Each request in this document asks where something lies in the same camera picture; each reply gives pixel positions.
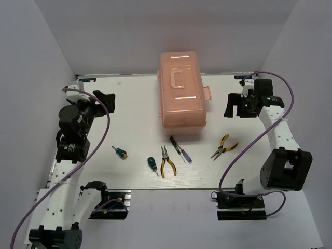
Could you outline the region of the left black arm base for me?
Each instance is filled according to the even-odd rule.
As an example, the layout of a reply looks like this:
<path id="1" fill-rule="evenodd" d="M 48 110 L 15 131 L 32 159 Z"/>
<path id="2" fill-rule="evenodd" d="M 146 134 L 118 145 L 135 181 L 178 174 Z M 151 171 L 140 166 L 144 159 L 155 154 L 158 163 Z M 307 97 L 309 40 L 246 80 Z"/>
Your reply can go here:
<path id="1" fill-rule="evenodd" d="M 131 204 L 131 190 L 107 190 L 92 211 L 90 220 L 125 220 Z"/>

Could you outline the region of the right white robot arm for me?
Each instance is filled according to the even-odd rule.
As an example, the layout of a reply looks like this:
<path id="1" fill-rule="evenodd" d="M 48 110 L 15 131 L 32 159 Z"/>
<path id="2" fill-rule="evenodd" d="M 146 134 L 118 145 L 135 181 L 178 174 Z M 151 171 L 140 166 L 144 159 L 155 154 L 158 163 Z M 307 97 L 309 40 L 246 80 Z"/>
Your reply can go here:
<path id="1" fill-rule="evenodd" d="M 240 118 L 258 117 L 268 132 L 271 154 L 257 176 L 242 180 L 242 189 L 234 194 L 235 203 L 241 207 L 253 201 L 253 195 L 274 190 L 300 191 L 307 178 L 312 155 L 303 151 L 295 141 L 285 119 L 285 105 L 273 95 L 270 79 L 241 80 L 242 92 L 228 95 L 225 117 L 233 117 L 237 108 Z"/>

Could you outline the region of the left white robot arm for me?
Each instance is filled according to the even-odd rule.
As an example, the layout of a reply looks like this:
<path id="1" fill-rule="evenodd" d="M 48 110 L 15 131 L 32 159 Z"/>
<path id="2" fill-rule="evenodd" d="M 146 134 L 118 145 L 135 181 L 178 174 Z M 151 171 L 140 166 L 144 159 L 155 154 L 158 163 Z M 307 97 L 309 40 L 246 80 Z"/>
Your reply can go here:
<path id="1" fill-rule="evenodd" d="M 57 153 L 51 179 L 49 204 L 37 229 L 29 232 L 35 248 L 80 248 L 83 223 L 95 207 L 109 203 L 106 184 L 100 181 L 79 186 L 84 165 L 92 157 L 88 134 L 93 121 L 115 111 L 115 94 L 92 94 L 69 88 L 69 105 L 59 111 Z"/>

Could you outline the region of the yellow long nose pliers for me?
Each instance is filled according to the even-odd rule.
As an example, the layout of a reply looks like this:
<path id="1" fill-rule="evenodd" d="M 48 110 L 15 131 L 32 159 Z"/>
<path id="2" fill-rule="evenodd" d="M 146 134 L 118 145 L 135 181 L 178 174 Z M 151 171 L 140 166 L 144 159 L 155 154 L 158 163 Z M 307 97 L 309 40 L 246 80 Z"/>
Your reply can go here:
<path id="1" fill-rule="evenodd" d="M 162 146 L 161 151 L 162 151 L 162 163 L 161 163 L 160 171 L 161 171 L 162 178 L 165 178 L 164 166 L 165 166 L 166 162 L 171 166 L 174 176 L 177 176 L 176 166 L 173 163 L 173 161 L 170 159 L 170 157 L 168 156 L 168 152 L 167 152 L 166 147 Z"/>

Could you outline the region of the pink plastic toolbox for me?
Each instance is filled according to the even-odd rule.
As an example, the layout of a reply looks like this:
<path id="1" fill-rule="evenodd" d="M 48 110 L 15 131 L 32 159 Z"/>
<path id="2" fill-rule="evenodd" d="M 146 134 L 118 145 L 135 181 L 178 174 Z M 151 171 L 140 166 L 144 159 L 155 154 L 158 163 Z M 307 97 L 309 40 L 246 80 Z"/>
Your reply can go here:
<path id="1" fill-rule="evenodd" d="M 165 135 L 198 135 L 207 123 L 210 88 L 202 82 L 197 54 L 163 52 L 157 73 Z"/>

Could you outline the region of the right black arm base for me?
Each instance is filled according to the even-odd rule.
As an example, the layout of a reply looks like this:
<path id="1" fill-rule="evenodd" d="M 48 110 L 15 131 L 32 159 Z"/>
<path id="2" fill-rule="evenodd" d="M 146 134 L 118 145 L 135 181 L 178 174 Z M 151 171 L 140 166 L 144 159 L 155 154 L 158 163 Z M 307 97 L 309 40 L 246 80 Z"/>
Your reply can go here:
<path id="1" fill-rule="evenodd" d="M 216 202 L 218 221 L 267 219 L 262 197 L 237 198 L 224 195 L 220 191 L 214 191 L 211 193 L 211 199 Z"/>

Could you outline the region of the yellow black small pliers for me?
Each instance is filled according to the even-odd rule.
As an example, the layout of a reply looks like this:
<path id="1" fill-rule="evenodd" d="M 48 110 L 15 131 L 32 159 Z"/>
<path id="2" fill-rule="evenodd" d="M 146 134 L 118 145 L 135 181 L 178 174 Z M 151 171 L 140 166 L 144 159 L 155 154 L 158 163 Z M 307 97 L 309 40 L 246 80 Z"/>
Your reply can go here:
<path id="1" fill-rule="evenodd" d="M 215 161 L 221 154 L 228 152 L 228 151 L 232 151 L 233 149 L 235 149 L 238 146 L 239 142 L 235 142 L 234 145 L 226 147 L 225 141 L 227 140 L 228 137 L 229 137 L 229 134 L 226 134 L 221 139 L 219 147 L 218 147 L 217 151 L 214 154 L 212 154 L 211 159 L 213 159 Z"/>

